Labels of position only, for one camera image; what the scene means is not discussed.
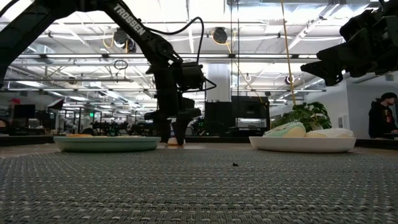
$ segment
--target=green plate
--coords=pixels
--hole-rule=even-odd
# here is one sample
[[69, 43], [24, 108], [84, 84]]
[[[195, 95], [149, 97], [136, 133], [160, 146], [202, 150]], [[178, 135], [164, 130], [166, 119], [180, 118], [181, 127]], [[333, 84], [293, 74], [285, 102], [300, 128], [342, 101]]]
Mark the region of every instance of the green plate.
[[157, 148], [158, 137], [54, 137], [63, 152], [137, 152]]

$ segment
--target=person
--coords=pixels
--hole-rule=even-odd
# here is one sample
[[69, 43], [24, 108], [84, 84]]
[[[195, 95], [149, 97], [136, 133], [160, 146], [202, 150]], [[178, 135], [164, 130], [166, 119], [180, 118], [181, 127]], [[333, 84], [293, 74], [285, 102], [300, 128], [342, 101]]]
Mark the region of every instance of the person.
[[392, 110], [389, 108], [394, 105], [396, 99], [395, 93], [385, 93], [376, 102], [372, 102], [372, 108], [369, 111], [370, 138], [388, 138], [387, 133], [398, 134]]

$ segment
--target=green food item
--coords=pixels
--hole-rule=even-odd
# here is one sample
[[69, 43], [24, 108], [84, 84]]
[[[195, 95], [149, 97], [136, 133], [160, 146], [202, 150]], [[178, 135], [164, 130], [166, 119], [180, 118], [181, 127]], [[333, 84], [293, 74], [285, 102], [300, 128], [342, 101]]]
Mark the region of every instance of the green food item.
[[300, 122], [290, 122], [264, 133], [262, 137], [304, 137], [305, 127]]

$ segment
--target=pillar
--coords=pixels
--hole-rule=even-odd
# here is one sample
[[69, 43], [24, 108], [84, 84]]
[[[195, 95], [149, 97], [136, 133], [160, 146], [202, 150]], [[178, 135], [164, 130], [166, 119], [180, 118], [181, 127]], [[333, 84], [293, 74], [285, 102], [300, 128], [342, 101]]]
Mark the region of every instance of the pillar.
[[209, 64], [207, 79], [217, 85], [216, 88], [207, 91], [207, 102], [231, 102], [231, 73], [228, 64]]

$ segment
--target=ceiling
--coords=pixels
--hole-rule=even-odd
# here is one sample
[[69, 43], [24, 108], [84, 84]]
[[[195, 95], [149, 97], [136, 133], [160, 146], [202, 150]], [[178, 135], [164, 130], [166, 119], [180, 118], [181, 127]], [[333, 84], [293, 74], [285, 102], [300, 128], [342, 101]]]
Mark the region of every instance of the ceiling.
[[[9, 0], [2, 0], [0, 8]], [[20, 0], [5, 15], [0, 18], [0, 29], [19, 15], [32, 1]], [[230, 0], [128, 0], [125, 1], [133, 14], [142, 19], [145, 26], [172, 32], [181, 29], [196, 16], [204, 20], [205, 36], [202, 54], [286, 54], [285, 35], [290, 54], [309, 55], [319, 50], [342, 43], [339, 35], [340, 27], [351, 17], [360, 14], [369, 7], [370, 0], [297, 0], [285, 1], [286, 34], [283, 27], [283, 15], [279, 1], [241, 0], [239, 4], [230, 4]], [[47, 53], [55, 54], [124, 54], [124, 50], [113, 43], [113, 32], [118, 27], [104, 12], [75, 12], [70, 16], [55, 21], [34, 42], [32, 47], [46, 46]], [[215, 27], [224, 27], [228, 35], [228, 45], [217, 44], [212, 33]], [[179, 54], [197, 54], [201, 36], [201, 24], [193, 23], [185, 31], [171, 36], [163, 36]], [[95, 86], [107, 89], [151, 89], [151, 75], [145, 75], [148, 64], [145, 59], [125, 59], [133, 64], [125, 70], [116, 70], [114, 59], [54, 59], [53, 64], [36, 60], [17, 59], [6, 78], [90, 78], [107, 79]], [[239, 69], [245, 76], [240, 77], [237, 61], [222, 61], [215, 59], [201, 60], [206, 73], [209, 63], [227, 63], [232, 71], [232, 87], [286, 89], [284, 78], [289, 75], [286, 59], [280, 60], [243, 60]], [[305, 62], [293, 60], [291, 71], [295, 86], [311, 83], [313, 75], [300, 71]], [[115, 81], [127, 79], [128, 82]], [[68, 82], [46, 82], [46, 86], [57, 85], [57, 88], [86, 88], [87, 82], [70, 84]], [[139, 103], [146, 101], [155, 103], [150, 94], [141, 91], [117, 92], [122, 98]], [[98, 98], [98, 93], [84, 93], [90, 99], [104, 101]], [[185, 94], [197, 98], [197, 106], [203, 107], [204, 93]], [[275, 99], [280, 93], [274, 93]]]

